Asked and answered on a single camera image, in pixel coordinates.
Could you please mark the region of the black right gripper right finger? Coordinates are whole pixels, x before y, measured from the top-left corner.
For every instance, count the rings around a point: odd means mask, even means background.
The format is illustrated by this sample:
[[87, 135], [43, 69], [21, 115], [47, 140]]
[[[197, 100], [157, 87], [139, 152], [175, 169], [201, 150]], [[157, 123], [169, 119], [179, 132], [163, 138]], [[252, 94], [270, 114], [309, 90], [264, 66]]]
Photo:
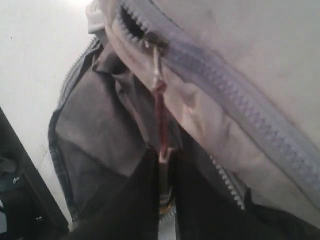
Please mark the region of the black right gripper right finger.
[[319, 229], [298, 217], [256, 204], [252, 192], [245, 209], [210, 184], [180, 150], [174, 154], [174, 183], [179, 237], [182, 240], [318, 240]]

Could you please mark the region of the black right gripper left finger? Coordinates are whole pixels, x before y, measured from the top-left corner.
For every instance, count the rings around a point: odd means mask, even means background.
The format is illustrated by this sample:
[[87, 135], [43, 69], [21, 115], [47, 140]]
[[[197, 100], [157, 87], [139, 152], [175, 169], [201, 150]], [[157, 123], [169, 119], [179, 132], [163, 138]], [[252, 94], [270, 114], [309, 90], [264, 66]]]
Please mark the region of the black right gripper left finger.
[[115, 198], [65, 240], [156, 240], [159, 233], [158, 153], [148, 148]]

